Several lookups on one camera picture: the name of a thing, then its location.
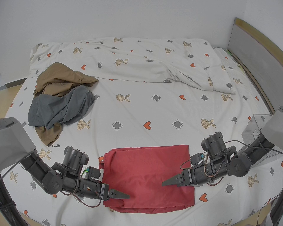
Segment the mattress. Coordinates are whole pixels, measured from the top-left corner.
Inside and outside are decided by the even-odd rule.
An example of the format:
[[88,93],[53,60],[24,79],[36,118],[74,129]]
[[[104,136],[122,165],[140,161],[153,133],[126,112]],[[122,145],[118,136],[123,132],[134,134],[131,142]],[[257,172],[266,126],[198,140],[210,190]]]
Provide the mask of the mattress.
[[[212,48],[204,40],[177,39],[169,42],[129,39],[138,44],[143,41],[151,42],[156,47],[154,50],[151,48],[154,52],[159,49],[165,52],[164,46],[167,46],[171,52],[166,54],[182,54],[187,61],[182,59],[182,63],[178,64],[173,57],[163,59],[157,54],[149,59],[158,64],[147,69],[144,64],[153,62],[147,62],[148,58],[144,56],[147,57],[150,52],[145,55],[146,49],[145,54],[142,50],[137,50],[138,54],[133,59],[143,57],[143,61],[141,64],[135,62],[128,70],[126,66],[130,65],[131,54],[136,49],[133,49],[134,44],[127,46],[126,40],[106,38],[83,40],[76,44],[46,43],[37,45],[32,50],[30,76],[15,97],[6,117],[15,117],[22,123],[37,150],[42,151],[43,161],[49,166],[63,161],[66,146],[73,146],[88,154],[88,166],[96,168],[104,153],[114,148],[185,144],[189,145],[190,155],[193,155],[202,152],[201,141],[215,131],[220,131],[225,141],[242,141],[241,132],[248,124],[249,117],[253,114],[269,114],[248,77],[223,49]],[[117,47],[121,41],[127,51],[125,46],[120,49]],[[157,42],[165,44],[160,47]],[[192,47],[186,46],[184,42],[191,43]],[[208,66],[221,67],[220,75],[211,74],[214,76],[211,80],[219,84],[218,88],[210,87],[204,67],[207,56],[204,55],[202,46],[193,53],[191,49],[184,49],[194,48],[194,44],[197,46],[199,43],[209,46],[208,55],[214,58]],[[108,48],[107,52],[100,53],[106,63],[97,59],[97,44]],[[82,50],[87,52],[86,55],[82,55]],[[199,65],[202,71],[194,73],[189,67],[198,55],[199,59],[194,65]],[[109,59],[114,61],[111,65],[107,64]],[[113,65],[117,59],[122,60],[119,61],[119,66]],[[99,82],[90,87],[96,100],[80,121],[80,125],[83,124],[84,127],[78,127],[79,123],[64,125],[63,132],[54,143],[59,144],[59,148],[45,146],[35,129],[28,125],[27,118],[38,75],[56,61],[99,78]],[[160,64],[165,65],[166,69],[160,67]],[[120,71],[114,73],[115,67],[119,67]],[[203,84],[195,82],[198,76],[204,77],[206,81]],[[234,142],[228,145],[235,145],[237,150],[242,147]],[[215,187],[206,184],[196,187],[193,207],[164,214],[118,213],[103,205],[93,209],[84,206],[73,196],[67,197],[61,193],[48,195],[20,165],[10,172],[10,177],[4,178],[4,182],[17,204],[17,209],[46,226],[217,225],[227,222],[232,225],[259,210],[269,198],[280,192],[283,186],[282,162],[283,157],[277,155],[274,161],[252,168],[244,177],[225,176]],[[98,200],[84,199],[84,202],[93,206]]]

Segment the gray headboard panel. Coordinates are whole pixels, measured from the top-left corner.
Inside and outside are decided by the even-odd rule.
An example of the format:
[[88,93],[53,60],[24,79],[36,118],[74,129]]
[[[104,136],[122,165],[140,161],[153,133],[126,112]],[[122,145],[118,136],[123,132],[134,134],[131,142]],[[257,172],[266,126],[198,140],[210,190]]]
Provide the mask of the gray headboard panel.
[[267,107],[283,106],[283,52],[248,23],[235,19],[228,50],[238,58]]

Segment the brown fabric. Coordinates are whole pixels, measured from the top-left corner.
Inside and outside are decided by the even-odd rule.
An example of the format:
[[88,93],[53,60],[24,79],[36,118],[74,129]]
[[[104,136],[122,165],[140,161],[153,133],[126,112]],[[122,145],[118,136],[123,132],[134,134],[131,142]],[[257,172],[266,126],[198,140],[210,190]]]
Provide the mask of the brown fabric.
[[55,123],[51,129],[46,129],[45,126],[35,127],[37,135],[45,145],[53,144],[59,138],[62,129],[60,122]]
[[64,64],[53,63],[37,78],[33,95],[36,97],[39,94],[49,94],[62,97],[76,86],[92,86],[96,82],[98,79],[94,77],[73,71]]
[[[33,97],[40,94],[62,97],[74,87],[79,85],[92,86],[96,82],[98,82],[98,79],[94,77],[73,71],[64,64],[53,63],[38,76]],[[49,130],[44,126],[35,127],[37,135],[45,145],[53,144],[59,138],[62,129],[59,122],[55,123],[54,127]]]

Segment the red folded cloth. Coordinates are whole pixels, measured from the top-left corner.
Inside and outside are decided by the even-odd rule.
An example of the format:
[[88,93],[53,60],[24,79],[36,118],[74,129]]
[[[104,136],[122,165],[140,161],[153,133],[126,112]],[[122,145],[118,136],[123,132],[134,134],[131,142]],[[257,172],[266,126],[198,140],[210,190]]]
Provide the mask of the red folded cloth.
[[178,145],[112,149],[100,163],[104,169],[102,182],[130,195],[130,199],[110,199],[103,204],[118,212],[148,214],[193,206],[194,187],[161,186],[181,173],[180,165],[190,158],[188,148]]

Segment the blue-gray fabric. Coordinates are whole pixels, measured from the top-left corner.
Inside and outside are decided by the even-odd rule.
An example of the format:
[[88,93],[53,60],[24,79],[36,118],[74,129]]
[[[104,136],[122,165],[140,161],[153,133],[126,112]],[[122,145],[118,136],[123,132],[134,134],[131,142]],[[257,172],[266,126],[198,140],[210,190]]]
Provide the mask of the blue-gray fabric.
[[79,121],[94,102],[94,96],[84,85],[73,88],[63,97],[40,94],[29,108],[30,126],[51,129],[56,122],[66,125]]

